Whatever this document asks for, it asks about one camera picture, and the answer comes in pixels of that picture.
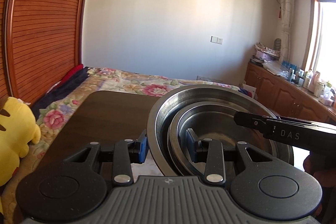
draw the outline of curtain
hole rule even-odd
[[[281,55],[280,62],[288,61],[290,52],[290,28],[294,15],[294,0],[281,2]]]

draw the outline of red pillow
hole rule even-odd
[[[72,75],[74,75],[77,71],[82,70],[83,68],[84,68],[83,64],[80,64],[80,65],[77,65],[76,67],[72,68],[71,70],[69,70],[69,72],[62,78],[61,82],[59,82],[59,84],[54,87],[54,89],[63,85],[64,82],[69,80]]]

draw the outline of window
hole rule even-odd
[[[311,0],[309,34],[302,68],[336,85],[336,0]]]
[[[313,69],[321,73],[323,80],[336,85],[336,3],[321,3],[320,17],[320,39]]]

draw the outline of ribbed rubber pad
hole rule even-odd
[[[24,224],[37,224],[26,219]],[[139,177],[129,187],[115,188],[100,208],[78,224],[265,224],[238,208],[220,187],[198,177]],[[306,217],[292,223],[318,223]]]

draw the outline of sunlight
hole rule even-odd
[[[336,85],[336,3],[321,3],[321,8],[321,48],[316,70],[321,73],[323,80]]]

